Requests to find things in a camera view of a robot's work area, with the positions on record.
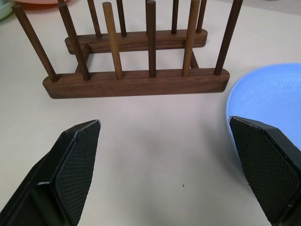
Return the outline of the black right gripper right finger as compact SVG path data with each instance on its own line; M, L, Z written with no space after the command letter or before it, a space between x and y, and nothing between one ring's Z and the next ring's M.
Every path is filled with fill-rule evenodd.
M229 120L244 176L272 226L301 226L301 151L276 127Z

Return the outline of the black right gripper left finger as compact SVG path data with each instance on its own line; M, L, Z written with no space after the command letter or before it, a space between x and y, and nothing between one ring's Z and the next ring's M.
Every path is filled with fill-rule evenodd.
M0 212L0 226L78 226L100 130L100 120L92 120L62 132Z

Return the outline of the wooden dish rack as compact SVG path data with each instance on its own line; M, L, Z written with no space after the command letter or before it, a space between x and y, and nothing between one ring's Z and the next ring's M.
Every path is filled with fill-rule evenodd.
M156 29L156 2L146 0L146 31L127 32L122 0L118 6L120 32L116 32L110 2L103 3L107 33L101 33L93 0L88 0L93 35L77 35L63 0L58 9L66 28L69 53L78 66L73 73L55 72L24 9L12 10L47 72L43 86L53 99L125 97L223 92L230 79L224 69L232 35L243 0L233 0L221 48L214 68L200 68L193 52L203 47L207 31L202 28L206 0L191 0L188 27L177 29L178 0L173 0L172 28Z

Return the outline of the blue plate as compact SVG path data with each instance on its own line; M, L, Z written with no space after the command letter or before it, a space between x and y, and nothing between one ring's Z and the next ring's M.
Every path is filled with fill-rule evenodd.
M276 127L301 151L301 63L268 65L241 77L227 99L227 124L231 116Z

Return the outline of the red plate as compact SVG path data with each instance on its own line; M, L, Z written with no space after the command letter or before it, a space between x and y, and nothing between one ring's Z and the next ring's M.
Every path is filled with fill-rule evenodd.
M25 4L50 5L50 4L58 4L61 2L67 2L69 0L14 0L14 1L25 3Z

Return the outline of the green plate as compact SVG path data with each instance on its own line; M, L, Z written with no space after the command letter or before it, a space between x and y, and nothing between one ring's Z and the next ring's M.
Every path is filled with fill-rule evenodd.
M14 4L13 0L0 0L0 21L12 13Z

